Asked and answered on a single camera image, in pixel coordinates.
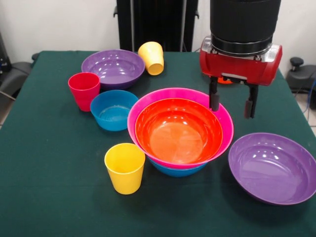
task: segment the white wall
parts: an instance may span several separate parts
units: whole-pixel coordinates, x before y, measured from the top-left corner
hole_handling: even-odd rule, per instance
[[[116,0],[0,0],[0,30],[10,59],[30,61],[41,50],[119,48]],[[209,0],[199,0],[193,50],[210,34]],[[282,0],[274,43],[283,46],[280,69],[301,56],[316,64],[316,1]]]
[[[0,31],[11,61],[42,50],[119,48],[116,0],[0,0]]]

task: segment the tipped-over yellow cup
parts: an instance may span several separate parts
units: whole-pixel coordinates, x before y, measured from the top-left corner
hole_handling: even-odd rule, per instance
[[[121,143],[111,147],[105,154],[104,163],[118,193],[132,194],[139,189],[145,154],[135,144]]]
[[[157,42],[144,43],[138,49],[138,55],[144,60],[146,70],[150,75],[162,73],[164,61],[162,46]]]

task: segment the orange bowl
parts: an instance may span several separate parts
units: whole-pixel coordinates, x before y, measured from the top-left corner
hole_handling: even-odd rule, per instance
[[[208,108],[179,98],[147,106],[136,120],[135,132],[147,153],[170,163],[207,160],[223,140],[221,124]]]

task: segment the black knob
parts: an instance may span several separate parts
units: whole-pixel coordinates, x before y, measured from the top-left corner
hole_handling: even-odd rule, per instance
[[[304,60],[302,58],[299,58],[299,57],[293,57],[290,59],[290,62],[291,62],[293,67],[299,67],[304,63]]]

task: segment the bowl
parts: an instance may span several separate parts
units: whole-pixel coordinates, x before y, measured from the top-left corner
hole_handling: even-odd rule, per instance
[[[158,100],[167,99],[167,98],[188,99],[188,100],[195,101],[206,107],[208,106],[208,103],[209,103],[209,97],[207,94],[204,94],[197,90],[188,89],[188,88],[178,88],[178,87],[165,88],[165,89],[156,90],[156,91],[146,94],[145,96],[140,98],[135,103],[135,105],[131,108],[130,113],[128,115],[128,119],[127,119],[127,129],[128,129],[129,136],[131,137],[132,141],[140,149],[142,148],[137,142],[137,139],[135,136],[135,123],[136,123],[137,117],[142,112],[142,110],[146,108],[148,105],[150,105],[151,103]],[[229,145],[232,142],[233,135],[234,135],[234,125],[233,125],[233,121],[230,114],[227,112],[227,110],[225,109],[223,105],[220,104],[219,110],[213,113],[218,118],[222,126],[223,142],[220,149],[215,154],[215,156],[213,156],[209,160],[205,160],[205,161],[201,161],[197,163],[191,163],[191,164],[173,164],[170,162],[161,161],[157,159],[156,157],[151,156],[149,153],[147,153],[143,149],[142,150],[146,153],[147,156],[149,156],[156,163],[159,163],[169,168],[176,168],[176,169],[194,168],[218,158],[222,153],[226,151],[226,149],[229,147]]]
[[[170,163],[195,163],[214,156],[223,141],[216,116],[203,105],[181,98],[156,101],[138,116],[135,134],[151,156]]]
[[[201,169],[203,169],[207,163],[194,167],[194,168],[188,168],[188,169],[173,169],[173,168],[168,168],[165,167],[161,164],[158,164],[156,162],[154,162],[152,159],[149,158],[149,161],[151,164],[153,164],[153,166],[159,170],[161,173],[164,173],[166,175],[169,175],[171,177],[176,177],[176,178],[181,178],[181,177],[186,177],[192,174],[197,173],[198,171],[200,171]]]
[[[252,133],[229,151],[229,166],[238,183],[265,203],[292,205],[316,191],[316,161],[298,143],[276,134]]]
[[[110,90],[97,95],[90,109],[98,125],[108,131],[127,129],[127,117],[138,98],[125,90]]]
[[[123,49],[94,53],[81,65],[82,72],[99,76],[103,90],[127,89],[138,80],[144,70],[143,59],[136,53]]]

